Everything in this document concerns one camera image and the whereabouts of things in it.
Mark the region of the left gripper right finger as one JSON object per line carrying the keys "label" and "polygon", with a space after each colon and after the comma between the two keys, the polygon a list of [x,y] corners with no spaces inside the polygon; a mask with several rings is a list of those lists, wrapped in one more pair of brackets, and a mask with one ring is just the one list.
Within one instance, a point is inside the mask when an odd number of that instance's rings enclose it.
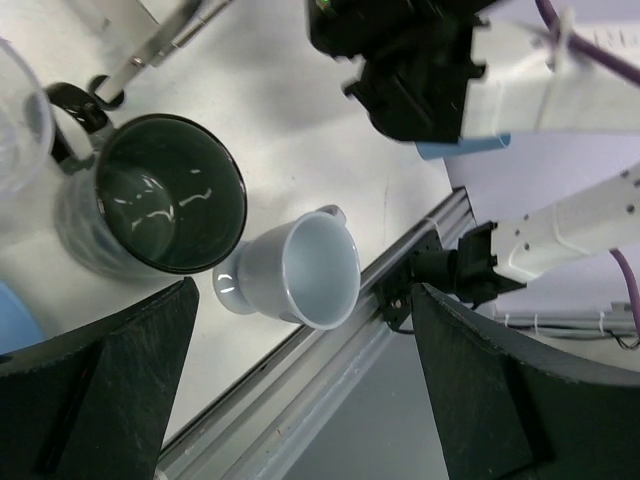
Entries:
{"label": "left gripper right finger", "polygon": [[638,478],[638,372],[552,348],[427,284],[411,302],[450,478]]}

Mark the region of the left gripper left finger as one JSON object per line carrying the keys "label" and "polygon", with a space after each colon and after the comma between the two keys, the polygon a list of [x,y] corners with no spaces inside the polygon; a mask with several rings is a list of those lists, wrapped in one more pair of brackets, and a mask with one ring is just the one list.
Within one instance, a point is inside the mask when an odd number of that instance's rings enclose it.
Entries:
{"label": "left gripper left finger", "polygon": [[2,355],[2,478],[153,478],[198,305],[184,278]]}

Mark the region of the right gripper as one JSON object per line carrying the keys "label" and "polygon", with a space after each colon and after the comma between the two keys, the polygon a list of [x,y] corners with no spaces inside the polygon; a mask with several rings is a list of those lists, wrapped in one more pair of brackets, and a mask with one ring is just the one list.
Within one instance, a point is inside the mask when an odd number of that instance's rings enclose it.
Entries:
{"label": "right gripper", "polygon": [[486,66],[471,58],[487,1],[309,1],[308,37],[333,59],[360,57],[343,92],[373,127],[401,142],[456,143],[467,87]]}

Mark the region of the dark green mug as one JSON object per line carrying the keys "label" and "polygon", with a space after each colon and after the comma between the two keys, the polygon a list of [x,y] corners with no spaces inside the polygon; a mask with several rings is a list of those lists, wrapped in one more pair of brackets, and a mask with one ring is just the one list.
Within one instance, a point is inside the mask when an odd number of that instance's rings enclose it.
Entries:
{"label": "dark green mug", "polygon": [[62,129],[52,157],[65,176],[54,226],[86,268],[111,277],[187,276],[224,261],[239,244],[248,200],[229,150],[196,122],[168,113],[116,126],[98,101],[69,83],[45,90],[91,146],[81,159]]}

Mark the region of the grey ceramic cup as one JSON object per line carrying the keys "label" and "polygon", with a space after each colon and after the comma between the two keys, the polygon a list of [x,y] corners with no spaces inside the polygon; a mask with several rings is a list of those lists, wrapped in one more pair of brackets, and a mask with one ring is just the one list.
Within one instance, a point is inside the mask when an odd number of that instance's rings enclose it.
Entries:
{"label": "grey ceramic cup", "polygon": [[213,269],[212,285],[232,313],[260,313],[321,331],[338,328],[353,312],[361,286],[346,215],[326,205],[240,242]]}

